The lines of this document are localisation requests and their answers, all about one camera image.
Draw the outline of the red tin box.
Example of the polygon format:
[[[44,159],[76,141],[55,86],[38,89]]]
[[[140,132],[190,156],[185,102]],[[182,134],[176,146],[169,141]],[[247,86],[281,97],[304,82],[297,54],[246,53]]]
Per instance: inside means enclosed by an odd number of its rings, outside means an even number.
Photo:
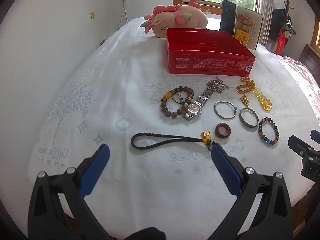
[[[168,71],[171,74],[248,77],[255,56],[225,31],[169,28]]]

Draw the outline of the engraved silver bangle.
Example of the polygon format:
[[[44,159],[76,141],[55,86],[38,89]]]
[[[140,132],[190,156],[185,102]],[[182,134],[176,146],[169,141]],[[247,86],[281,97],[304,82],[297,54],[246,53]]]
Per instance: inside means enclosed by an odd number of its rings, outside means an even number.
[[[252,116],[255,117],[255,124],[250,124],[249,122],[247,122],[245,119],[244,119],[244,114],[245,113],[249,113],[251,114]],[[240,110],[240,113],[239,113],[239,119],[241,121],[241,123],[243,125],[245,125],[246,127],[248,128],[255,128],[259,125],[259,117],[258,115],[256,114],[256,112],[252,109],[252,108],[248,108],[248,107],[244,107]]]

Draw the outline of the open book with mouse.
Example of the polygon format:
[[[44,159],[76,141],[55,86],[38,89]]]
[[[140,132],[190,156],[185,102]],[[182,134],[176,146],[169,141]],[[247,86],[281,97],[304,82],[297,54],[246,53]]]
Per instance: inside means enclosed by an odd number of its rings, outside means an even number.
[[[247,48],[256,50],[262,22],[262,14],[223,0],[220,31],[229,33]]]

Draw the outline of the white embroidered bedspread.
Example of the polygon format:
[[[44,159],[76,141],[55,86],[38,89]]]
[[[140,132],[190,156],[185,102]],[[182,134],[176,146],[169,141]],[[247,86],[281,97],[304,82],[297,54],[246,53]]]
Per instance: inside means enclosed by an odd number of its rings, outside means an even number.
[[[214,93],[192,120],[167,118],[160,110],[167,91],[188,86],[199,96],[213,77],[170,74],[166,40],[145,34],[142,22],[136,18],[119,29],[65,85],[35,142],[27,179],[34,183],[40,171],[61,174],[107,144],[110,161],[85,200],[110,235],[125,238],[154,226],[168,239],[207,239],[236,200],[210,152],[203,144],[187,142],[140,151],[130,140],[140,132],[196,138],[203,131],[213,132],[224,121],[214,112],[217,101],[243,107],[236,92],[240,80],[224,76],[228,90]],[[260,174],[281,172],[295,204],[313,182],[300,174],[302,161],[287,140],[295,135],[311,144],[310,132],[319,129],[319,123],[296,81],[273,54],[262,45],[253,53],[250,77],[271,100],[272,109],[263,111],[252,95],[249,104],[260,119],[274,120],[279,142],[267,146],[256,129],[235,117],[228,122],[231,135],[219,144]]]

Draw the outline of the coat rack with clothes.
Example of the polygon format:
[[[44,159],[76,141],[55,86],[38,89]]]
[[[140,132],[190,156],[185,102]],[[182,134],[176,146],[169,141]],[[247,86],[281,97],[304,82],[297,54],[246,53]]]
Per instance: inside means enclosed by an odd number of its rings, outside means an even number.
[[[282,54],[283,49],[291,39],[291,36],[297,35],[289,15],[290,9],[293,10],[294,7],[290,7],[290,0],[286,0],[284,1],[284,9],[277,8],[272,12],[268,38],[271,41],[274,41],[272,51],[277,55]]]

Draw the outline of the dark wooden headboard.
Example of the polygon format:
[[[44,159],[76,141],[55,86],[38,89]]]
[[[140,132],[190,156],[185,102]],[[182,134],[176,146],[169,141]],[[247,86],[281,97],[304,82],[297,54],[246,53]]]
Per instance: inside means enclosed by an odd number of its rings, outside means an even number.
[[[319,74],[319,55],[309,45],[305,45],[299,60],[312,74]]]

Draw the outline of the small amber charm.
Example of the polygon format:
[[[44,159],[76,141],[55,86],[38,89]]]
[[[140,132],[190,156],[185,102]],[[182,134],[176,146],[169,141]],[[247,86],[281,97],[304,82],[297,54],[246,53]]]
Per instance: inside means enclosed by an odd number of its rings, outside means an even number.
[[[249,100],[248,100],[248,97],[246,95],[243,95],[241,97],[241,101],[246,106],[246,108],[249,108]]]

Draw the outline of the black braided cord gold charm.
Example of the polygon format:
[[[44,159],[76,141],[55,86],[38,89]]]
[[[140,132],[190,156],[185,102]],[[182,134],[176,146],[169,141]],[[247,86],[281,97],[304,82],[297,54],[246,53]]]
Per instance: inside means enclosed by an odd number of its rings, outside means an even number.
[[[135,141],[138,137],[155,137],[155,138],[165,138],[164,141],[157,142],[148,146],[137,146]],[[175,142],[198,142],[204,144],[208,150],[211,150],[211,147],[216,144],[213,139],[206,138],[194,138],[194,137],[186,137],[181,135],[167,135],[167,134],[157,134],[157,133],[137,133],[131,138],[131,146],[137,150],[150,150],[152,148],[160,147],[166,144],[175,143]]]

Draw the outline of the silver wristwatch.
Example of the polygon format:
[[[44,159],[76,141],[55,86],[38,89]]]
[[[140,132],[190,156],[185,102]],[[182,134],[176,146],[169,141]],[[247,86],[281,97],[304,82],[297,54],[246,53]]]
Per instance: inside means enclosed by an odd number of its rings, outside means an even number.
[[[202,107],[208,101],[208,99],[214,93],[214,89],[207,87],[207,89],[196,99],[196,101],[192,102],[187,111],[184,113],[183,117],[190,121],[194,117],[200,115],[202,113]]]

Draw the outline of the pink unicorn plush toy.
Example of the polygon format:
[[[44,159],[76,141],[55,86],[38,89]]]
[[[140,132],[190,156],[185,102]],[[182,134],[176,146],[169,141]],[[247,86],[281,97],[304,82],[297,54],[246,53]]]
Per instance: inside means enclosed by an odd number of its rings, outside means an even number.
[[[169,28],[206,29],[208,24],[207,16],[196,0],[190,0],[187,5],[158,5],[144,20],[140,25],[144,33],[148,34],[152,30],[159,38],[166,38]]]

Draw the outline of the thin silver bangle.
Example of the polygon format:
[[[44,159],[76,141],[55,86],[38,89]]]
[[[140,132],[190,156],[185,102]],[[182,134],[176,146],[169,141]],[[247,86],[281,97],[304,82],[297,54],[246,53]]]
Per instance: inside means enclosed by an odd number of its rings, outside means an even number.
[[[220,105],[220,104],[225,104],[225,105],[230,105],[232,108],[233,108],[233,115],[232,116],[223,116],[222,114],[220,114],[217,110],[217,106]],[[217,101],[215,104],[214,104],[214,112],[222,119],[225,119],[225,120],[231,120],[233,118],[235,118],[236,116],[236,113],[237,113],[237,110],[238,108],[232,104],[231,102],[228,102],[228,101]]]

